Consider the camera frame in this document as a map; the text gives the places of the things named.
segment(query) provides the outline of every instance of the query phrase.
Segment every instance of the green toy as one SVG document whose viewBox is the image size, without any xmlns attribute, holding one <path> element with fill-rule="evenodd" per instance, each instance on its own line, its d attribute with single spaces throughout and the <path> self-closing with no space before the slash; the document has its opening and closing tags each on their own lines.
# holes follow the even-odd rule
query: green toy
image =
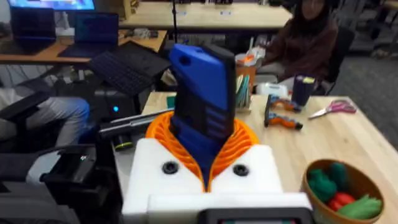
<svg viewBox="0 0 398 224">
<path fill-rule="evenodd" d="M 329 168 L 329 177 L 336 184 L 339 192 L 348 191 L 348 175 L 344 164 L 340 162 L 332 163 Z"/>
<path fill-rule="evenodd" d="M 366 220 L 380 214 L 381 204 L 379 199 L 365 195 L 356 202 L 341 207 L 337 213 L 347 218 Z"/>
<path fill-rule="evenodd" d="M 324 203 L 337 193 L 336 184 L 329 180 L 329 177 L 320 169 L 314 169 L 309 172 L 308 184 L 312 192 Z"/>
</svg>

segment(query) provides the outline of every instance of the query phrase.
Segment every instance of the pink scissors handle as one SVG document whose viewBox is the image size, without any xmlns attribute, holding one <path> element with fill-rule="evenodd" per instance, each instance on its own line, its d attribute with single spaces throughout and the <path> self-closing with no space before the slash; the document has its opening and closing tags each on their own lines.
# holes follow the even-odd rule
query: pink scissors handle
<svg viewBox="0 0 398 224">
<path fill-rule="evenodd" d="M 355 113 L 356 108 L 346 100 L 334 100 L 328 107 L 330 112 L 345 112 L 345 113 Z"/>
</svg>

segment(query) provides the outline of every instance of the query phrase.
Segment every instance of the wall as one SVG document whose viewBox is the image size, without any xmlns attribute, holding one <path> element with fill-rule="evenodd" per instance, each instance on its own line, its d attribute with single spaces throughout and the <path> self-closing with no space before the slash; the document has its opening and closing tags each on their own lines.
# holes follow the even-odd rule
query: wall
<svg viewBox="0 0 398 224">
<path fill-rule="evenodd" d="M 0 0 L 0 22 L 9 22 L 10 12 L 7 0 Z M 0 81 L 5 87 L 11 87 L 27 78 L 36 78 L 46 71 L 45 66 L 36 65 L 0 65 Z"/>
</svg>

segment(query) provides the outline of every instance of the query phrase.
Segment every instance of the gray pants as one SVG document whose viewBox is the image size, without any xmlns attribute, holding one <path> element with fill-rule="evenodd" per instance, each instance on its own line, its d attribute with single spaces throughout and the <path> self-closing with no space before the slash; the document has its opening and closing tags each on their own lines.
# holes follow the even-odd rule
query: gray pants
<svg viewBox="0 0 398 224">
<path fill-rule="evenodd" d="M 0 109 L 5 108 L 32 93 L 24 87 L 0 88 Z M 27 119 L 27 128 L 36 128 L 56 119 L 64 119 L 65 124 L 57 138 L 57 146 L 77 144 L 83 133 L 90 106 L 81 98 L 51 97 L 39 105 L 38 112 Z M 16 135 L 14 124 L 0 119 L 0 139 Z"/>
<path fill-rule="evenodd" d="M 277 83 L 278 77 L 285 73 L 285 67 L 278 62 L 262 66 L 256 71 L 255 85 L 259 83 Z M 285 85 L 288 90 L 293 90 L 294 77 L 288 78 L 279 84 Z"/>
</svg>

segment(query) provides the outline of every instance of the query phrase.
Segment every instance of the red toy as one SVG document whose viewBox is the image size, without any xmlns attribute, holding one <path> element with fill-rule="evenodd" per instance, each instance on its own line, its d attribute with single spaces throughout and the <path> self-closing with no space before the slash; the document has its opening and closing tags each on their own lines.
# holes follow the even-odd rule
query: red toy
<svg viewBox="0 0 398 224">
<path fill-rule="evenodd" d="M 330 200 L 328 206 L 337 212 L 344 205 L 355 202 L 355 198 L 349 194 L 338 192 L 336 195 Z"/>
</svg>

